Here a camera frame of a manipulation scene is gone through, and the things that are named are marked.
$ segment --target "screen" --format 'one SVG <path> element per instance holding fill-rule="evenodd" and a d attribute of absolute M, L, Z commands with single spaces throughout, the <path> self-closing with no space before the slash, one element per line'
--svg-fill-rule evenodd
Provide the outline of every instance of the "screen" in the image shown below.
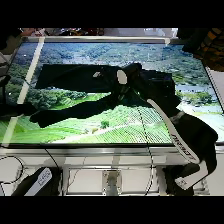
<path fill-rule="evenodd" d="M 9 69 L 12 77 L 6 86 L 8 103 L 16 103 L 35 55 L 37 43 L 23 43 Z M 141 63 L 143 69 L 172 73 L 178 109 L 210 125 L 224 141 L 224 117 L 208 74 L 183 45 L 137 43 L 44 43 L 25 102 L 38 110 L 63 110 L 86 101 L 97 101 L 110 94 L 70 91 L 60 88 L 35 89 L 44 64 L 95 64 L 125 66 Z M 144 132 L 139 111 L 142 115 Z M 0 121 L 3 141 L 10 119 Z M 168 129 L 157 111 L 146 106 L 117 105 L 85 118 L 68 118 L 40 128 L 30 116 L 18 118 L 8 143 L 171 143 Z"/>

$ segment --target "brown fabric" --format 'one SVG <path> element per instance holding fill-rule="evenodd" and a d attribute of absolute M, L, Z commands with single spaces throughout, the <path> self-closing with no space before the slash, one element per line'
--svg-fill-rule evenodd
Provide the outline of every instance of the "brown fabric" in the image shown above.
<path fill-rule="evenodd" d="M 224 72 L 224 28 L 212 28 L 194 52 L 194 58 L 212 70 Z"/>

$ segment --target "metal bracket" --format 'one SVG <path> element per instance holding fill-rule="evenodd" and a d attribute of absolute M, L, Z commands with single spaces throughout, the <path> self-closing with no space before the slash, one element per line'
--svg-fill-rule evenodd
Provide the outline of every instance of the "metal bracket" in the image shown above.
<path fill-rule="evenodd" d="M 102 177 L 102 193 L 103 195 L 111 195 L 112 191 L 117 194 L 122 193 L 122 177 L 120 170 L 104 170 Z"/>

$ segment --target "white spot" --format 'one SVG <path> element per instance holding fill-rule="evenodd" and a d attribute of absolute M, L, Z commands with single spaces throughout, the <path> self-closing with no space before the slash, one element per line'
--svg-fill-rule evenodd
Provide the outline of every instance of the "white spot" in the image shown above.
<path fill-rule="evenodd" d="M 125 85 L 128 82 L 127 75 L 122 70 L 117 71 L 117 79 L 118 82 L 122 85 Z"/>
<path fill-rule="evenodd" d="M 94 78 L 96 78 L 96 77 L 98 77 L 98 76 L 100 76 L 100 72 L 96 72 L 96 73 L 93 75 Z"/>

